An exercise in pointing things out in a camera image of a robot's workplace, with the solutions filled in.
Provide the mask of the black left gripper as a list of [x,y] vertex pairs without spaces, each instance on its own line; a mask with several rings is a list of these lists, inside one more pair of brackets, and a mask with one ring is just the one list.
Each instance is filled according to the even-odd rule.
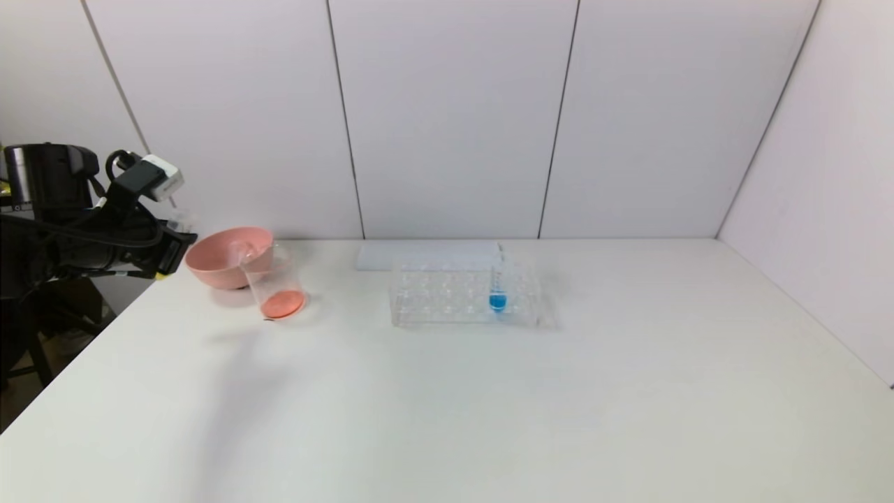
[[171,224],[168,219],[159,220],[156,227],[157,242],[148,247],[116,248],[108,269],[131,268],[146,278],[175,274],[188,249],[198,241],[198,235],[183,232],[179,223]]

